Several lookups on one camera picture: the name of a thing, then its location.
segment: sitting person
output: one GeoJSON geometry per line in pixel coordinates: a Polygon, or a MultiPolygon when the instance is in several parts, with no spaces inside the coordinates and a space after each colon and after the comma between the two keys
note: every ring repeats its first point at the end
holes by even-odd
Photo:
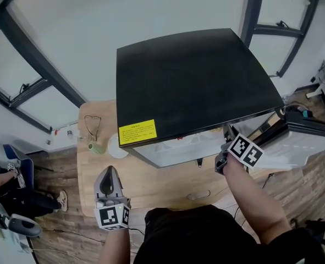
{"type": "MultiPolygon", "coordinates": [[[[135,264],[325,264],[321,244],[304,228],[291,229],[278,201],[259,188],[230,153],[223,174],[261,244],[225,210],[212,205],[185,211],[155,208],[145,217],[144,242],[135,264]]],[[[129,232],[108,232],[99,264],[129,264],[129,232]]]]}
{"type": "Polygon", "coordinates": [[[38,216],[56,212],[59,209],[67,211],[67,194],[60,191],[57,200],[44,196],[28,188],[19,188],[17,169],[0,172],[0,203],[7,214],[18,214],[34,219],[38,216]]]}

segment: wooden floor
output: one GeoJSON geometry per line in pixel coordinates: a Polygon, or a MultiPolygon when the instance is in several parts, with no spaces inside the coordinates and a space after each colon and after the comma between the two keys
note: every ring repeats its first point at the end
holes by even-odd
{"type": "MultiPolygon", "coordinates": [[[[320,96],[308,101],[305,93],[308,91],[296,93],[288,99],[288,102],[298,101],[307,105],[316,118],[325,121],[325,106],[320,96]]],[[[85,217],[81,213],[76,150],[50,155],[41,153],[34,155],[33,159],[36,165],[54,170],[54,172],[35,172],[35,183],[38,188],[55,195],[64,189],[68,194],[68,212],[59,211],[37,219],[43,230],[65,230],[95,239],[72,233],[43,232],[39,238],[32,239],[34,249],[39,249],[35,251],[39,263],[97,263],[106,233],[98,228],[94,218],[85,217]],[[72,254],[82,261],[51,250],[72,254]]],[[[257,182],[263,186],[264,180],[257,182]]],[[[289,219],[297,218],[299,221],[325,219],[325,154],[320,153],[311,157],[305,167],[276,173],[266,184],[265,190],[279,200],[289,219]]],[[[232,195],[222,198],[216,206],[225,208],[233,215],[238,208],[232,195]]],[[[132,210],[130,227],[144,230],[144,216],[147,211],[148,209],[132,210]]],[[[245,230],[252,233],[247,223],[244,223],[240,211],[237,212],[236,220],[244,224],[245,230]]],[[[131,261],[134,260],[142,240],[143,236],[139,232],[131,231],[131,261]]]]}

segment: cable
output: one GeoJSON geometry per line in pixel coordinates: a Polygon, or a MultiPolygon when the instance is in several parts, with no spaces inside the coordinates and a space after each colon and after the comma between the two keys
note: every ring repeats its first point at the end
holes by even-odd
{"type": "Polygon", "coordinates": [[[80,259],[80,258],[78,258],[78,257],[76,257],[76,256],[74,256],[73,254],[69,254],[69,253],[67,253],[67,252],[64,252],[64,251],[60,251],[60,250],[56,250],[56,249],[31,249],[31,250],[48,250],[48,251],[56,251],[56,252],[61,252],[61,253],[63,253],[63,254],[67,254],[67,255],[69,255],[69,256],[72,256],[72,257],[74,257],[74,258],[76,258],[76,259],[78,259],[78,260],[80,260],[81,262],[83,262],[83,263],[85,263],[85,264],[88,264],[87,262],[85,262],[84,260],[82,260],[82,259],[80,259]]]}
{"type": "MultiPolygon", "coordinates": [[[[318,79],[322,84],[325,84],[325,82],[323,82],[320,78],[320,71],[319,71],[318,79]]],[[[323,79],[325,80],[325,69],[323,69],[323,79]]]]}
{"type": "Polygon", "coordinates": [[[289,28],[289,26],[288,26],[288,24],[286,24],[284,21],[280,21],[279,23],[276,23],[277,24],[277,26],[280,26],[280,27],[284,27],[284,26],[286,26],[287,28],[289,28]]]}
{"type": "Polygon", "coordinates": [[[84,238],[87,238],[87,239],[90,239],[90,240],[94,240],[94,241],[97,241],[98,243],[105,243],[104,241],[102,240],[96,240],[96,239],[93,239],[93,238],[89,238],[88,236],[85,236],[85,235],[82,235],[82,234],[79,234],[79,233],[76,233],[76,232],[70,232],[70,231],[64,231],[64,230],[58,230],[58,229],[55,229],[55,230],[43,230],[43,232],[54,232],[54,233],[69,233],[69,234],[75,234],[75,235],[79,235],[79,236],[82,236],[84,238]]]}
{"type": "Polygon", "coordinates": [[[286,110],[287,110],[287,108],[288,108],[288,107],[292,107],[292,106],[302,107],[303,109],[306,109],[307,111],[310,111],[310,109],[309,109],[306,105],[304,105],[304,104],[302,104],[302,103],[300,103],[300,102],[292,102],[292,103],[290,103],[290,104],[284,106],[284,108],[283,108],[284,114],[286,114],[286,110]]]}
{"type": "Polygon", "coordinates": [[[90,133],[90,135],[91,136],[93,136],[94,138],[95,138],[95,141],[97,141],[97,133],[98,133],[98,130],[99,130],[99,128],[100,128],[100,124],[101,124],[101,117],[97,117],[97,116],[91,116],[91,115],[86,115],[86,116],[84,116],[84,122],[85,122],[85,126],[86,126],[86,130],[90,133]],[[89,131],[89,128],[87,127],[87,124],[86,124],[86,118],[87,117],[90,117],[90,118],[92,118],[92,119],[100,119],[100,121],[98,122],[98,127],[97,127],[97,129],[96,129],[96,133],[95,133],[95,135],[92,133],[92,132],[90,132],[89,131]]]}
{"type": "Polygon", "coordinates": [[[20,89],[19,89],[19,95],[22,94],[22,89],[23,89],[23,92],[25,91],[25,89],[27,89],[29,87],[29,83],[27,84],[22,84],[20,89]]]}
{"type": "Polygon", "coordinates": [[[139,231],[143,236],[145,236],[145,234],[143,233],[143,231],[139,230],[139,229],[135,229],[135,228],[128,228],[130,230],[134,230],[134,231],[139,231]]]}
{"type": "Polygon", "coordinates": [[[233,219],[235,219],[235,216],[237,215],[238,210],[239,210],[239,206],[238,206],[237,210],[236,210],[235,213],[234,213],[234,217],[233,217],[233,219]]]}
{"type": "MultiPolygon", "coordinates": [[[[267,176],[267,178],[266,178],[266,180],[265,180],[265,183],[263,184],[262,188],[265,188],[267,182],[269,181],[269,179],[270,179],[273,175],[274,175],[274,173],[270,173],[270,174],[267,176]]],[[[233,217],[233,219],[235,219],[235,216],[237,215],[238,210],[239,210],[239,206],[238,206],[237,210],[236,210],[235,213],[234,213],[234,217],[233,217]]]]}
{"type": "MultiPolygon", "coordinates": [[[[139,230],[139,229],[135,229],[135,228],[129,228],[130,230],[137,230],[139,231],[143,236],[145,236],[145,234],[139,230]]],[[[54,233],[70,233],[70,234],[75,234],[75,235],[79,235],[81,237],[84,237],[84,238],[87,238],[87,239],[90,239],[90,240],[94,240],[94,241],[97,241],[98,243],[105,243],[104,241],[102,240],[96,240],[96,239],[93,239],[93,238],[89,238],[88,236],[85,236],[85,235],[82,235],[82,234],[78,234],[78,233],[75,233],[75,232],[70,232],[70,231],[64,231],[64,230],[58,230],[58,229],[55,229],[55,230],[43,230],[43,232],[54,232],[54,233]]],[[[52,250],[52,249],[33,249],[33,250],[52,250]]]]}
{"type": "Polygon", "coordinates": [[[23,189],[23,188],[15,188],[15,189],[8,190],[7,193],[1,195],[0,197],[6,196],[6,194],[8,194],[10,191],[19,190],[19,189],[23,189]]]}

